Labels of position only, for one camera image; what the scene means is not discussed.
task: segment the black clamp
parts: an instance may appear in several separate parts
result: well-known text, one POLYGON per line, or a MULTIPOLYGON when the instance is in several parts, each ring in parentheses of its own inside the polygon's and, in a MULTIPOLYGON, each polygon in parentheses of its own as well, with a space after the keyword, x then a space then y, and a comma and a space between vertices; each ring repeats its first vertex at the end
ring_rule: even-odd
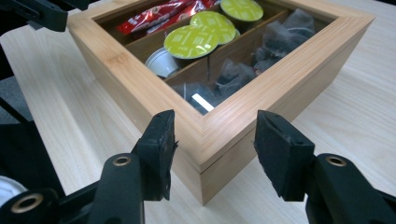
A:
POLYGON ((315 145, 278 114, 259 111, 254 147, 279 197, 302 202, 310 223, 396 223, 396 198, 374 189, 348 159, 315 145))

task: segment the bamboo box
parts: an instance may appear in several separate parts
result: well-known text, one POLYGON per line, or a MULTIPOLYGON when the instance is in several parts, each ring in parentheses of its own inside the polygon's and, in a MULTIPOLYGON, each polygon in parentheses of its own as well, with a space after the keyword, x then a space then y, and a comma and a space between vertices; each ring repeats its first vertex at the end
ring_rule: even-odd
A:
MULTIPOLYGON (((176 112, 177 153, 172 169, 195 198, 207 203, 257 154, 253 147, 257 111, 296 118, 335 79, 373 16, 320 0, 256 0, 264 16, 236 24, 241 35, 211 54, 188 60, 172 76, 153 74, 145 61, 163 46, 165 36, 186 25, 133 39, 116 26, 164 1, 114 0, 69 17, 68 29, 97 79, 143 132, 152 116, 176 112), (265 26, 284 21, 300 8, 315 18, 317 33, 257 76, 241 90, 202 115, 172 85, 213 83, 226 59, 249 63, 262 43, 265 26)), ((220 7, 213 7, 221 13, 220 7)))

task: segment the box frame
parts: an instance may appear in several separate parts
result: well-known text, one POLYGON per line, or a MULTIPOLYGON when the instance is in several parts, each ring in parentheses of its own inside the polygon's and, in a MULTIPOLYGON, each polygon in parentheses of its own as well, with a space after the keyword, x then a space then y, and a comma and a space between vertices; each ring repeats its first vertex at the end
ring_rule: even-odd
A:
POLYGON ((374 19, 325 1, 265 2, 301 8, 330 24, 204 116, 98 24, 131 7, 151 6, 152 1, 115 0, 68 20, 91 70, 138 130, 143 132, 155 114, 175 110, 179 147, 173 171, 201 204, 257 155, 253 148, 257 111, 274 111, 288 120, 297 117, 332 83, 374 19))

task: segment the gray carpet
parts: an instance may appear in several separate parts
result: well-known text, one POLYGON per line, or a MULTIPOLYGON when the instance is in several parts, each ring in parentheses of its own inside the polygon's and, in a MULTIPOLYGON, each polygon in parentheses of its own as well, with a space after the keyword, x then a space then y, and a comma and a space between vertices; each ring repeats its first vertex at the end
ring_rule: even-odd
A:
MULTIPOLYGON (((22 116, 33 120, 32 114, 24 100, 21 88, 15 77, 8 77, 0 81, 0 97, 14 107, 22 116)), ((19 123, 0 106, 0 124, 19 123)))

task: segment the clamp jaw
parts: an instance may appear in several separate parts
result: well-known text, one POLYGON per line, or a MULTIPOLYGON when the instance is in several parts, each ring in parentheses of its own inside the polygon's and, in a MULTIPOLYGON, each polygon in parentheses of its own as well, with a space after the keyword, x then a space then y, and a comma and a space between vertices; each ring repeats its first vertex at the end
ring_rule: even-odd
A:
POLYGON ((144 201, 169 200, 175 112, 153 117, 131 153, 105 162, 100 180, 62 199, 53 189, 28 190, 0 209, 0 223, 144 223, 144 201))
POLYGON ((348 159, 315 145, 278 114, 259 111, 254 147, 279 197, 302 202, 310 223, 396 223, 396 198, 374 189, 348 159))
POLYGON ((0 0, 0 9, 13 10, 16 14, 44 26, 52 31, 63 32, 66 29, 67 11, 58 5, 66 3, 72 8, 85 10, 90 0, 0 0))

